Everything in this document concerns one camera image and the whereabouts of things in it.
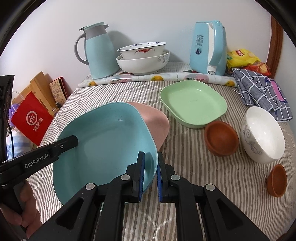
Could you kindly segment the person's left hand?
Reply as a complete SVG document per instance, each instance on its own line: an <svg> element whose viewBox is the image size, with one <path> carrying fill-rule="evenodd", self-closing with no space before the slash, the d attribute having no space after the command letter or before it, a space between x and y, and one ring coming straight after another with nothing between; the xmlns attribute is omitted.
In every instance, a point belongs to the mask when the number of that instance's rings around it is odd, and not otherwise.
<svg viewBox="0 0 296 241"><path fill-rule="evenodd" d="M40 213L36 208L36 199L33 196L33 190L27 180L24 181L20 190L20 200L25 204L25 209L19 215L6 205L1 204L1 212L6 221L12 225L26 227L26 237L30 236L42 226Z"/></svg>

